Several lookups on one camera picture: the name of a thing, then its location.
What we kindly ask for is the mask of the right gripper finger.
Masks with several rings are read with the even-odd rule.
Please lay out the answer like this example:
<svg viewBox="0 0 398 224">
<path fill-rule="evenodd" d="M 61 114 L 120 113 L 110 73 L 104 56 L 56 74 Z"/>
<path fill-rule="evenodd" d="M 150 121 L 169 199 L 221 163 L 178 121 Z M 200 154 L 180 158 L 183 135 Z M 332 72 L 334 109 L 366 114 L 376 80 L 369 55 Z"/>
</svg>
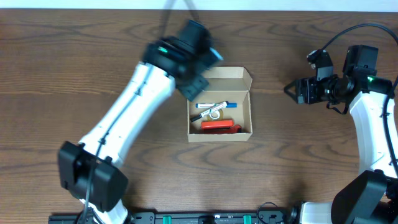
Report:
<svg viewBox="0 0 398 224">
<path fill-rule="evenodd" d="M 289 91 L 290 89 L 296 87 L 296 85 L 297 85 L 297 80 L 293 80 L 291 83 L 289 83 L 284 87 L 284 91 Z"/>
<path fill-rule="evenodd" d="M 284 93 L 291 97 L 291 99 L 293 99 L 296 104 L 304 104 L 304 96 L 301 92 L 296 91 L 295 93 L 293 93 L 290 90 L 285 90 Z"/>
</svg>

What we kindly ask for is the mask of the blue capped whiteboard marker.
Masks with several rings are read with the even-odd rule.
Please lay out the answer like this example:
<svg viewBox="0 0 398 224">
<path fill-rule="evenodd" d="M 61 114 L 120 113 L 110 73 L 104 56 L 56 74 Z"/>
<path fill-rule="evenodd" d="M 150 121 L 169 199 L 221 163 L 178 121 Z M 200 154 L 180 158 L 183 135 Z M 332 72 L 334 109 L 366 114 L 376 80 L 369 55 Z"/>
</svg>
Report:
<svg viewBox="0 0 398 224">
<path fill-rule="evenodd" d="M 211 108 L 216 106 L 216 103 L 197 103 L 195 105 L 196 108 Z M 227 108 L 236 108 L 237 104 L 236 103 L 227 103 L 226 105 Z"/>
</svg>

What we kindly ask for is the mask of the black capped marker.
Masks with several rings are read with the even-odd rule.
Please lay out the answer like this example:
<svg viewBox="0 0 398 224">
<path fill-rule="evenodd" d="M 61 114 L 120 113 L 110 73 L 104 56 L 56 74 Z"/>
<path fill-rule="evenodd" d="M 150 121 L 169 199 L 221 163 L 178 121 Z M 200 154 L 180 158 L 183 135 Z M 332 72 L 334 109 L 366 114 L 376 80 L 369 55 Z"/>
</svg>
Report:
<svg viewBox="0 0 398 224">
<path fill-rule="evenodd" d="M 190 118 L 191 122 L 197 121 L 201 118 L 204 118 L 205 116 L 207 116 L 209 114 L 210 111 L 214 111 L 214 110 L 218 110 L 218 109 L 223 109 L 226 108 L 227 103 L 229 103 L 228 101 L 222 101 L 221 103 L 217 103 L 216 106 L 211 107 L 211 108 L 199 108 L 199 109 L 205 109 L 203 112 L 201 112 L 199 115 L 196 115 L 192 118 Z"/>
</svg>

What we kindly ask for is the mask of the brown cardboard box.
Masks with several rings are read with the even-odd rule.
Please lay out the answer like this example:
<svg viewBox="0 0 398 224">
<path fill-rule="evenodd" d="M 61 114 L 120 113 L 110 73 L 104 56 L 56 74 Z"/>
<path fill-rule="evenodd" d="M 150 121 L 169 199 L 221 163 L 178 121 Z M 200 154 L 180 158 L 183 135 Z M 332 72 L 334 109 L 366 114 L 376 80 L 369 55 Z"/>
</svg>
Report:
<svg viewBox="0 0 398 224">
<path fill-rule="evenodd" d="M 189 142 L 220 142 L 247 141 L 252 135 L 251 97 L 252 78 L 244 67 L 215 67 L 203 74 L 208 87 L 193 101 L 187 103 L 188 141 Z M 236 108 L 223 108 L 223 119 L 232 119 L 234 125 L 242 127 L 242 133 L 236 134 L 205 134 L 201 122 L 206 117 L 191 122 L 190 118 L 199 115 L 205 109 L 196 108 L 197 103 L 236 103 Z"/>
</svg>

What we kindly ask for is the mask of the clear yellow tape roll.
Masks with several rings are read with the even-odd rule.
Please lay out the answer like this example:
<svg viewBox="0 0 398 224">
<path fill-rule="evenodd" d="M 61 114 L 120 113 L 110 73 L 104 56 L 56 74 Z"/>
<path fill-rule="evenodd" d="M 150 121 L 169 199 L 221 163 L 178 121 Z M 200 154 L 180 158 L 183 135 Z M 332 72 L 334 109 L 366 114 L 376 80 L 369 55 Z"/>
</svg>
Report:
<svg viewBox="0 0 398 224">
<path fill-rule="evenodd" d="M 223 119 L 223 110 L 220 108 L 218 110 L 210 111 L 206 116 L 208 121 L 216 121 Z"/>
</svg>

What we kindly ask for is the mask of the red black stapler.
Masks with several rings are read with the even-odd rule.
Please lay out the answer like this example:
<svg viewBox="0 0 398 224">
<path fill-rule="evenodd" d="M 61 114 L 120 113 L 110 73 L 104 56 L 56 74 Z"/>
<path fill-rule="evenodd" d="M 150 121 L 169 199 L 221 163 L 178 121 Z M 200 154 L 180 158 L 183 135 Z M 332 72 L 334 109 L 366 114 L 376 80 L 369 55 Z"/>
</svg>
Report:
<svg viewBox="0 0 398 224">
<path fill-rule="evenodd" d="M 208 129 L 224 129 L 224 128 L 231 128 L 234 126 L 234 121 L 232 119 L 227 120 L 213 120 L 213 121 L 202 121 L 201 122 L 201 129 L 208 130 Z"/>
</svg>

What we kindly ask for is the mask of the red box cutter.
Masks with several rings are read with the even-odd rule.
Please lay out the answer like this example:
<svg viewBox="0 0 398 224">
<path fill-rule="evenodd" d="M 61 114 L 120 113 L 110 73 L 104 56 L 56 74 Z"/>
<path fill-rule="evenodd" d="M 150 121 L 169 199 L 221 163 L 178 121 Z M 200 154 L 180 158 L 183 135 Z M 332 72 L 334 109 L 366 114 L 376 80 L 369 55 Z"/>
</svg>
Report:
<svg viewBox="0 0 398 224">
<path fill-rule="evenodd" d="M 230 127 L 230 128 L 222 128 L 222 129 L 206 129 L 204 130 L 205 134 L 236 134 L 242 133 L 242 127 L 238 124 Z"/>
</svg>

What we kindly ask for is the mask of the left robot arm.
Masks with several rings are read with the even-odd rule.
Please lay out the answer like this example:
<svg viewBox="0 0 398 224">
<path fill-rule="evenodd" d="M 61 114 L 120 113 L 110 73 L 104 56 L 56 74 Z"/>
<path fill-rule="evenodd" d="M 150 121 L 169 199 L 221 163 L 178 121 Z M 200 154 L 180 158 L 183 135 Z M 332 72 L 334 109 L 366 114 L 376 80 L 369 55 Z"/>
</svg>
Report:
<svg viewBox="0 0 398 224">
<path fill-rule="evenodd" d="M 122 203 L 128 179 L 121 172 L 133 142 L 175 90 L 193 101 L 208 86 L 203 72 L 221 60 L 211 35 L 189 20 L 178 36 L 150 43 L 123 92 L 100 122 L 58 152 L 60 185 L 84 204 L 74 223 L 129 223 Z"/>
</svg>

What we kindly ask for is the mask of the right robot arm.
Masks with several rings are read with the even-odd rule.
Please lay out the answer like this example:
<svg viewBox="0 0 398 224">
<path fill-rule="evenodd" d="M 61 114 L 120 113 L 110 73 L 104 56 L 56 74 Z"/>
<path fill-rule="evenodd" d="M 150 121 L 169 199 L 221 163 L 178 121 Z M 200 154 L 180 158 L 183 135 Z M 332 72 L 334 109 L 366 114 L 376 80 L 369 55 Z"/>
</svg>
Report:
<svg viewBox="0 0 398 224">
<path fill-rule="evenodd" d="M 392 82 L 377 77 L 378 49 L 349 47 L 343 75 L 333 71 L 326 50 L 307 56 L 315 76 L 294 80 L 284 92 L 298 104 L 340 103 L 353 118 L 359 151 L 359 174 L 332 202 L 303 202 L 291 223 L 397 223 L 397 130 Z"/>
</svg>

